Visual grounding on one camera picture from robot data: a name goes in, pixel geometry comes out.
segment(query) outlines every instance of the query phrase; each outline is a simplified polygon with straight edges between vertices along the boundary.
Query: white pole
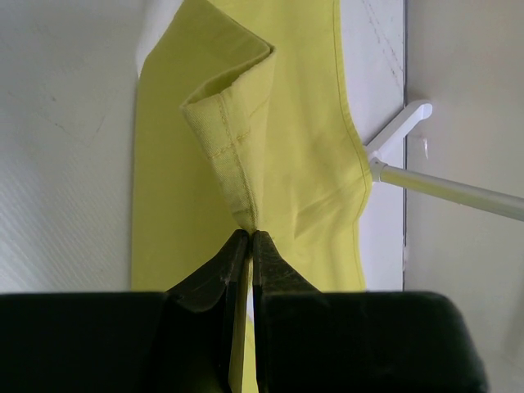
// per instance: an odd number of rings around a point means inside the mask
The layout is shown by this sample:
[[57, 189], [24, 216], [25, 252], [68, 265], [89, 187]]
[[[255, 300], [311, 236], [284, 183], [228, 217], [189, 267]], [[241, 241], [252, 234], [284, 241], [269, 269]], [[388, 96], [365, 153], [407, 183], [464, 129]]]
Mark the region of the white pole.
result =
[[524, 221], [524, 198], [395, 168], [378, 159], [373, 159], [370, 165], [375, 181]]

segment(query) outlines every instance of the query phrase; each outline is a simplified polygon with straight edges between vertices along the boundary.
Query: yellow cloth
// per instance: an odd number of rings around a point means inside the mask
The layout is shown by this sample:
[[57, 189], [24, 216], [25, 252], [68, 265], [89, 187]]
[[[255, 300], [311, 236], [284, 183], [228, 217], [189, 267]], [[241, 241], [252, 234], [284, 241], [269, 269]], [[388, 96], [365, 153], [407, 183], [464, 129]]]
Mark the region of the yellow cloth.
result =
[[363, 290], [371, 175], [346, 101], [339, 2], [213, 3], [238, 23], [186, 0], [142, 69], [133, 289], [172, 287], [240, 225], [268, 231], [318, 289]]

